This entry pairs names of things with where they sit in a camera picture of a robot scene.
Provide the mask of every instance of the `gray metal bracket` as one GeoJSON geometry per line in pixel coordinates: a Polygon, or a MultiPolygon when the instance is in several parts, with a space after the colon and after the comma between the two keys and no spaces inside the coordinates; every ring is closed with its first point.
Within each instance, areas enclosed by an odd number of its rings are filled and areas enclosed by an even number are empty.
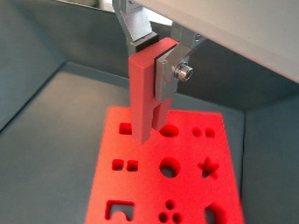
{"type": "Polygon", "coordinates": [[[132,55],[158,42],[159,36],[152,31],[146,9],[140,4],[128,0],[114,0],[112,4],[126,33],[128,55],[132,55]]]}
{"type": "Polygon", "coordinates": [[[164,102],[176,92],[178,81],[187,81],[191,78],[190,55],[206,41],[200,34],[176,23],[172,23],[171,36],[179,44],[156,60],[155,98],[159,102],[164,102]]]}

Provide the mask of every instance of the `small square hole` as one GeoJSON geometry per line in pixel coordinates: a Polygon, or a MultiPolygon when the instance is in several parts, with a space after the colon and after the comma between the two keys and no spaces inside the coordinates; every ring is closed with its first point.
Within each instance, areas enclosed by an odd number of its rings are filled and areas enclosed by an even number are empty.
{"type": "Polygon", "coordinates": [[[114,171],[123,171],[124,169],[124,160],[115,159],[112,162],[112,170],[114,171]]]}
{"type": "Polygon", "coordinates": [[[135,160],[128,160],[127,161],[127,168],[130,172],[136,172],[138,171],[138,161],[135,160]]]}
{"type": "Polygon", "coordinates": [[[206,137],[215,137],[215,130],[214,129],[206,129],[206,137]]]}
{"type": "Polygon", "coordinates": [[[132,126],[131,123],[122,122],[119,124],[119,134],[120,135],[132,135],[132,126]]]}

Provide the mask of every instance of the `circular hole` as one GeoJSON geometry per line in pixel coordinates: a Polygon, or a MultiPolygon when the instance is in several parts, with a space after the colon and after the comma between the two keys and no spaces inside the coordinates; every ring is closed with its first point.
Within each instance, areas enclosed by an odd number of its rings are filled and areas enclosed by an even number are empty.
{"type": "Polygon", "coordinates": [[[168,221],[168,216],[167,216],[166,213],[160,213],[160,214],[159,214],[159,221],[160,221],[162,223],[166,223],[166,222],[168,221]]]}
{"type": "Polygon", "coordinates": [[[167,178],[175,178],[180,172],[180,164],[176,159],[167,157],[160,163],[160,172],[167,178]]]}
{"type": "Polygon", "coordinates": [[[199,137],[202,135],[202,130],[199,128],[192,129],[192,134],[199,137]]]}
{"type": "Polygon", "coordinates": [[[182,223],[183,222],[183,217],[179,213],[175,213],[172,215],[172,221],[174,221],[174,223],[182,223]]]}
{"type": "Polygon", "coordinates": [[[166,201],[166,207],[168,210],[174,210],[174,201],[172,200],[166,201]]]}
{"type": "Polygon", "coordinates": [[[160,134],[164,137],[176,137],[179,135],[179,129],[171,124],[164,125],[160,129],[160,134]]]}

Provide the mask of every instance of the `red rectangular block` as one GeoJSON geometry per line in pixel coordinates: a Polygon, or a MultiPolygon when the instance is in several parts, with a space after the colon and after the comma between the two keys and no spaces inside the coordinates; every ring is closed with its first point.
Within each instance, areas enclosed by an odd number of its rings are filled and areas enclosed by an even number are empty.
{"type": "Polygon", "coordinates": [[[170,111],[142,145],[131,109],[108,110],[86,219],[103,223],[244,223],[220,114],[170,111]]]}

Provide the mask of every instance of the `screw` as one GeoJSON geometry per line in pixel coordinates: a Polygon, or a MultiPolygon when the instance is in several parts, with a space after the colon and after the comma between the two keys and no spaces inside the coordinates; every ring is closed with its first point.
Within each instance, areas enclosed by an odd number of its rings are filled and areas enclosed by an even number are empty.
{"type": "Polygon", "coordinates": [[[192,77],[192,68],[182,62],[174,70],[174,77],[180,81],[187,81],[192,77]]]}

